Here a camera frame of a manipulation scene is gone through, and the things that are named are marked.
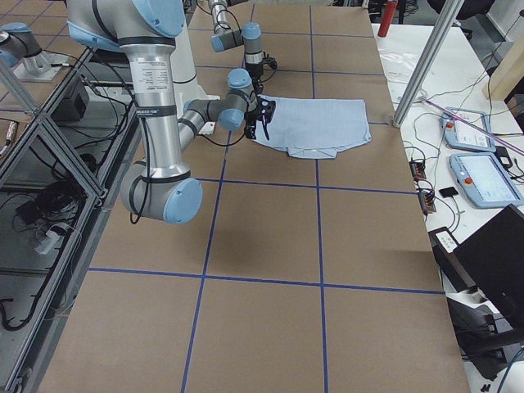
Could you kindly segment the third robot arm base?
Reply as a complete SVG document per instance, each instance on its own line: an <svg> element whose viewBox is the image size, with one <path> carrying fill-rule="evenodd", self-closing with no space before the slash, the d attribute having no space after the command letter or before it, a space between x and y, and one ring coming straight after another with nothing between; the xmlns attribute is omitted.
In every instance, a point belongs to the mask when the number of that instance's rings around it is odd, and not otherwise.
<svg viewBox="0 0 524 393"><path fill-rule="evenodd" d="M52 66L52 59L27 24L11 22L1 26L1 61L19 80L51 82L60 70L60 66Z"/></svg>

